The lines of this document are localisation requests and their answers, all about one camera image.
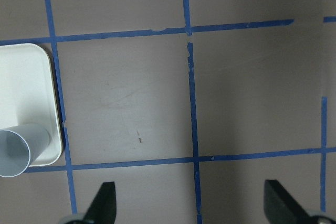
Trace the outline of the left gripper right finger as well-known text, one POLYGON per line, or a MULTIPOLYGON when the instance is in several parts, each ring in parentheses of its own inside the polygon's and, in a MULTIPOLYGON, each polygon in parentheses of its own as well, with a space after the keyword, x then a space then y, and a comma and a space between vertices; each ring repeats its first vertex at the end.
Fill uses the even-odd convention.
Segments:
POLYGON ((315 218, 277 180, 264 182, 264 214, 271 224, 315 223, 315 218))

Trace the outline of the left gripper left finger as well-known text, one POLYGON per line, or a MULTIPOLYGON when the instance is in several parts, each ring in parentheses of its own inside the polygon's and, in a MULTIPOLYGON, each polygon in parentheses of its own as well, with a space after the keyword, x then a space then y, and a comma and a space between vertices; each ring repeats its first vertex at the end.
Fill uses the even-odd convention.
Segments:
POLYGON ((116 220, 116 189, 114 182, 104 182, 83 217, 84 223, 114 223, 116 220))

